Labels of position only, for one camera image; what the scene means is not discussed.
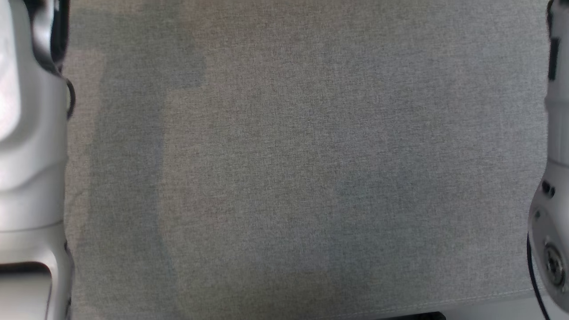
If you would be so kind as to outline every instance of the gray fabric surface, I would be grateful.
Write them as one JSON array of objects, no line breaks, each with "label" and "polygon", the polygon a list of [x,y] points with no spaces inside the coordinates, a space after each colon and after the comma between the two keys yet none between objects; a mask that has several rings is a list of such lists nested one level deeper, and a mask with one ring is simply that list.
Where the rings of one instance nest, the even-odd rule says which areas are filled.
[{"label": "gray fabric surface", "polygon": [[530,294],[546,1],[72,3],[83,319],[343,319]]}]

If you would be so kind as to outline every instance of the white plastic casing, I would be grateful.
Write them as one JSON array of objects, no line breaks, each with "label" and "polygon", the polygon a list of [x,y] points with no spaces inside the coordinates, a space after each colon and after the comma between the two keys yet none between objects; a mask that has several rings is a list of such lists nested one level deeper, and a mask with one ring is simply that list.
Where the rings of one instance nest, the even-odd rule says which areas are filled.
[{"label": "white plastic casing", "polygon": [[[37,24],[34,34],[49,34],[50,28]],[[31,30],[22,0],[0,0],[0,266],[46,266],[51,284],[40,319],[62,320],[73,272],[63,226],[68,89],[61,76],[38,63]],[[29,297],[15,301],[23,304],[20,309],[32,303]],[[1,319],[10,314],[7,307]]]},{"label": "white plastic casing", "polygon": [[[547,166],[531,203],[528,225],[543,284],[553,301],[569,313],[569,5],[554,0],[550,13]],[[559,253],[565,273],[561,284],[550,278],[546,246]]]}]

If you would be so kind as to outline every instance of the white floor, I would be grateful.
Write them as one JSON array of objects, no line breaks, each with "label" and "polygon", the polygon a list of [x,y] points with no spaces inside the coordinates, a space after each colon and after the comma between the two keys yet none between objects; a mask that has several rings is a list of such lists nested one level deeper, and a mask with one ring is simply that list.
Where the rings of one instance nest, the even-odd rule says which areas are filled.
[{"label": "white floor", "polygon": [[[551,320],[569,320],[549,297],[544,297]],[[535,297],[442,311],[447,320],[543,320]]]}]

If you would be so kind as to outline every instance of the metal screw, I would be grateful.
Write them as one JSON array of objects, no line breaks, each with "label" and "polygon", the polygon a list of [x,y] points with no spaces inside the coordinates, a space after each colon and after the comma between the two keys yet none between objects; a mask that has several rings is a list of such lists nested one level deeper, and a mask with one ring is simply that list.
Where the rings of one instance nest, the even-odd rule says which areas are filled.
[{"label": "metal screw", "polygon": [[545,245],[545,266],[547,277],[556,287],[563,287],[565,284],[565,267],[559,251],[552,244]]}]

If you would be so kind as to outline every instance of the white robotic arm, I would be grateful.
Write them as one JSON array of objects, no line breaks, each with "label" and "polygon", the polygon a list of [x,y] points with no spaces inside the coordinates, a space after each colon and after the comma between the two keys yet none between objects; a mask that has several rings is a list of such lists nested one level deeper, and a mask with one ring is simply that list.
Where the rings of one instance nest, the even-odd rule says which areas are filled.
[{"label": "white robotic arm", "polygon": [[545,98],[547,165],[530,207],[528,250],[531,244],[547,292],[569,313],[569,1],[551,1],[547,15],[551,43]]},{"label": "white robotic arm", "polygon": [[[0,0],[2,319],[62,320],[71,301],[73,264],[63,227],[68,86],[60,74],[67,6]],[[48,286],[40,288],[45,275]],[[26,290],[15,279],[39,294],[18,296]]]}]

